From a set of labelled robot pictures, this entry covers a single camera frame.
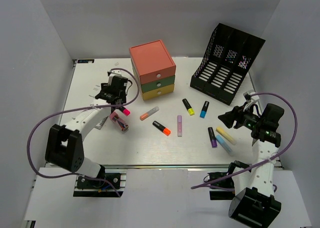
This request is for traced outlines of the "white printed paper booklet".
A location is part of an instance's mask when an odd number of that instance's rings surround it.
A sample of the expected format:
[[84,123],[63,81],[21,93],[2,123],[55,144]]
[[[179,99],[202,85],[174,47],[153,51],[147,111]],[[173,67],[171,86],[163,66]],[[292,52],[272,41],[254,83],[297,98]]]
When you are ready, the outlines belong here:
[[102,107],[98,106],[109,105],[107,101],[107,83],[102,83],[100,90],[94,96],[94,101],[92,103],[93,107],[90,110],[90,115],[88,116],[88,124],[95,129],[101,130],[103,125],[105,124],[108,116],[111,113],[111,107]]

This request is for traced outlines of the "coral top drawer box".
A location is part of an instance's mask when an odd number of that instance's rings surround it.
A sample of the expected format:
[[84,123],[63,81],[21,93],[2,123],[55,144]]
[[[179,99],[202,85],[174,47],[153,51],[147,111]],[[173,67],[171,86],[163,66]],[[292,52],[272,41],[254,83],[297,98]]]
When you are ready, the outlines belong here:
[[141,84],[175,75],[176,64],[162,40],[129,48],[133,67]]

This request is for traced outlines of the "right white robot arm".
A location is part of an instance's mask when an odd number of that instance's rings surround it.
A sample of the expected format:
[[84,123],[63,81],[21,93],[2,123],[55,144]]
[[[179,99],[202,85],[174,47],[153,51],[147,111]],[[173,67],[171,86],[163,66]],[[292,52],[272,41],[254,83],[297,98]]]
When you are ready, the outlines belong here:
[[234,191],[228,215],[248,227],[269,227],[281,211],[282,204],[274,197],[275,161],[271,157],[277,154],[281,144],[277,128],[284,112],[275,104],[267,104],[262,115],[255,115],[253,107],[235,106],[218,117],[228,128],[248,128],[253,162],[265,162],[249,169],[249,165],[236,160],[229,164],[227,172],[209,173],[204,178],[208,182],[226,176],[225,180],[215,183],[215,187]]

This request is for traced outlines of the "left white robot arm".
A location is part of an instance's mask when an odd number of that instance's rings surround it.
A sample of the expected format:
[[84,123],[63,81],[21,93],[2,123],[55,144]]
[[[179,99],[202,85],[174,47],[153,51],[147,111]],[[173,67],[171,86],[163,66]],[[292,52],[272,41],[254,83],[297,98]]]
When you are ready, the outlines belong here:
[[88,177],[94,187],[106,181],[102,165],[85,157],[83,141],[98,123],[108,117],[115,107],[100,108],[99,105],[121,105],[126,102],[128,78],[115,75],[101,84],[94,97],[92,108],[80,112],[75,119],[64,125],[54,125],[49,130],[45,160],[72,173]]

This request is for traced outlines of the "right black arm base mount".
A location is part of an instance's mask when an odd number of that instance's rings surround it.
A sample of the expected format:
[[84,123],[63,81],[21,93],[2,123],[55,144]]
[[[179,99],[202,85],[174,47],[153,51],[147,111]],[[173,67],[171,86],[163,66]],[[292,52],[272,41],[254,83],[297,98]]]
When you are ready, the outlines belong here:
[[[210,172],[203,178],[203,182],[209,182],[218,179],[236,171],[236,168],[245,169],[248,164],[235,160],[228,166],[226,172]],[[210,200],[232,200],[235,197],[235,187],[232,178],[228,178],[213,184],[215,188],[209,191]]]

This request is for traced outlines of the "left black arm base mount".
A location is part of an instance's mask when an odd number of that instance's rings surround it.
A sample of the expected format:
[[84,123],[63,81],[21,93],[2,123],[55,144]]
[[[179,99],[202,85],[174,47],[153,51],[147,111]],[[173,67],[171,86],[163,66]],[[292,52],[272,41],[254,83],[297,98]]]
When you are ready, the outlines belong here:
[[77,176],[73,197],[119,198],[126,186],[127,170],[106,167],[102,181]]

